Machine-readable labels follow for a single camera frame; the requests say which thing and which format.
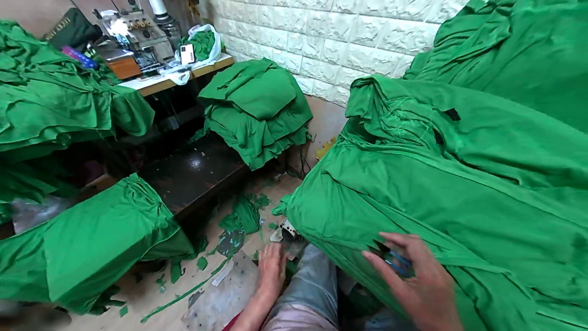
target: leg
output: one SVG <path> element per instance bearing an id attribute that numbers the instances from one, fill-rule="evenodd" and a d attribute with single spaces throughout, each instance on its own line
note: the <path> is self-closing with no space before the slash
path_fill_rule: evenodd
<path id="1" fill-rule="evenodd" d="M 388 308 L 380 310 L 365 323 L 364 331 L 417 331 L 414 324 Z"/>
<path id="2" fill-rule="evenodd" d="M 288 304 L 300 304 L 311 308 L 335 327 L 338 325 L 335 264 L 312 244 L 304 249 L 304 255 L 298 263 L 298 271 L 274 305 L 269 317 L 276 316 L 280 308 Z"/>

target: left hand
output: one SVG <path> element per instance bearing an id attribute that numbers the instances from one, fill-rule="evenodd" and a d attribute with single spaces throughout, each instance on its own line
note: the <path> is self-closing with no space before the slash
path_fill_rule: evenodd
<path id="1" fill-rule="evenodd" d="M 277 300 L 285 279 L 286 254 L 282 244 L 271 243 L 259 252 L 258 295 Z"/>

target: stack of green fabric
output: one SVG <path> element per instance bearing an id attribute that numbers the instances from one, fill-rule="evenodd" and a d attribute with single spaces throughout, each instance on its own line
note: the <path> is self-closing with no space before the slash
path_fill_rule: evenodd
<path id="1" fill-rule="evenodd" d="M 184 37 L 180 41 L 180 46 L 188 44 L 194 46 L 194 57 L 198 61 L 204 61 L 211 54 L 212 47 L 215 44 L 215 34 L 211 30 L 199 31 L 192 38 Z"/>
<path id="2" fill-rule="evenodd" d="M 308 102 L 292 74 L 269 59 L 217 73 L 198 100 L 206 106 L 205 128 L 223 137 L 251 170 L 306 142 Z"/>
<path id="3" fill-rule="evenodd" d="M 143 135 L 155 115 L 137 91 L 111 86 L 103 71 L 82 69 L 12 21 L 0 20 L 0 82 L 0 203 L 56 190 L 57 179 L 22 161 L 110 136 L 114 126 Z"/>
<path id="4" fill-rule="evenodd" d="M 195 257 L 161 198 L 133 174 L 0 241 L 0 299 L 102 313 L 104 304 L 114 303 L 108 289 L 136 262 Z"/>
<path id="5" fill-rule="evenodd" d="M 588 4 L 474 0 L 405 80 L 352 84 L 333 148 L 275 214 L 403 313 L 361 251 L 416 233 L 466 330 L 588 328 Z"/>

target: hand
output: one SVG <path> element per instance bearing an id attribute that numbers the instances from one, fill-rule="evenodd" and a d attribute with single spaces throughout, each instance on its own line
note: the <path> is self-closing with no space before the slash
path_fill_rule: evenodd
<path id="1" fill-rule="evenodd" d="M 435 259 L 431 250 L 415 234 L 380 232 L 388 247 L 400 247 L 412 260 L 415 276 L 401 279 L 377 255 L 362 252 L 390 286 L 392 295 L 421 331 L 463 330 L 455 306 L 451 275 Z"/>
<path id="2" fill-rule="evenodd" d="M 286 279 L 286 255 L 282 244 L 271 243 L 259 252 L 258 294 L 277 300 Z"/>
<path id="3" fill-rule="evenodd" d="M 271 243 L 259 253 L 258 288 L 230 331 L 259 331 L 276 303 L 286 279 L 286 255 L 282 245 Z"/>

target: white brick wall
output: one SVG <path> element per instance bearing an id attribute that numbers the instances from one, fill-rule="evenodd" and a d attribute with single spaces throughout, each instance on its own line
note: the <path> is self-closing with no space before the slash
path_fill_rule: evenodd
<path id="1" fill-rule="evenodd" d="M 343 107 L 356 78 L 401 77 L 467 0 L 202 0 L 236 61 L 263 57 Z"/>

